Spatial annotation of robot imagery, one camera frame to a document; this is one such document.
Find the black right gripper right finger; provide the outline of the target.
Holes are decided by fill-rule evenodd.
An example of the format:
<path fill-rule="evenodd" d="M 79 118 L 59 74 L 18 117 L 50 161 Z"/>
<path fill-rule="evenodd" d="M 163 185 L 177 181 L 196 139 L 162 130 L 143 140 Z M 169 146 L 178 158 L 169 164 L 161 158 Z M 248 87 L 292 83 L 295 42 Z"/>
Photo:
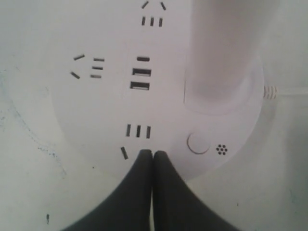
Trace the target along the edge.
<path fill-rule="evenodd" d="M 156 231 L 237 231 L 187 186 L 166 152 L 153 158 L 153 209 Z"/>

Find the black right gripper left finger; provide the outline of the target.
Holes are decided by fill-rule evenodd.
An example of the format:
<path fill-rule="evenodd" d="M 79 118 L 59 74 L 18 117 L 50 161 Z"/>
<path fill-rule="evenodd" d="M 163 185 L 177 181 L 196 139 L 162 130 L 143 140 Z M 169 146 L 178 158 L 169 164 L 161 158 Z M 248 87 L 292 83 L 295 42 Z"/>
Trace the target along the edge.
<path fill-rule="evenodd" d="M 140 150 L 116 189 L 65 231 L 149 231 L 153 154 Z"/>

